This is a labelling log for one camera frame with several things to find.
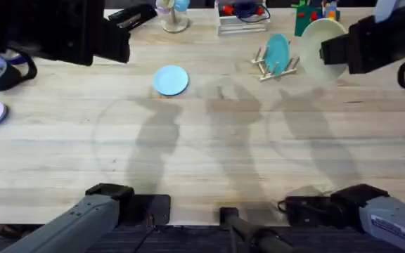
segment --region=clear plastic box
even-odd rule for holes
[[[268,30],[268,24],[270,19],[263,20],[255,23],[247,23],[239,20],[236,16],[222,16],[220,13],[223,11],[223,6],[238,3],[242,1],[252,1],[252,0],[216,0],[215,1],[215,12],[218,17],[217,22],[217,33],[218,35],[224,34],[238,34],[245,32],[264,32]],[[266,0],[253,0],[258,4],[262,4],[266,7]],[[263,15],[254,15],[248,20],[254,21],[262,19]]]

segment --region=white plate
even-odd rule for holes
[[[328,18],[314,21],[304,30],[300,39],[300,60],[308,75],[330,82],[346,70],[347,64],[324,65],[319,53],[321,42],[346,33],[339,22]]]

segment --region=stapler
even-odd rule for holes
[[[129,32],[158,14],[149,4],[139,4],[109,15],[109,21]]]

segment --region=toy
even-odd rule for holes
[[[340,20],[340,12],[337,10],[338,0],[323,0],[321,7],[314,7],[308,4],[296,6],[295,36],[301,37],[308,25],[320,18]]]

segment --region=gray robot arm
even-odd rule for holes
[[[118,225],[122,207],[133,195],[127,186],[98,184],[73,208],[1,253],[85,252]]]
[[[373,186],[351,186],[330,197],[287,197],[278,205],[292,227],[350,227],[405,250],[405,204]]]
[[[377,197],[360,208],[362,228],[370,235],[405,249],[405,204],[394,197]]]

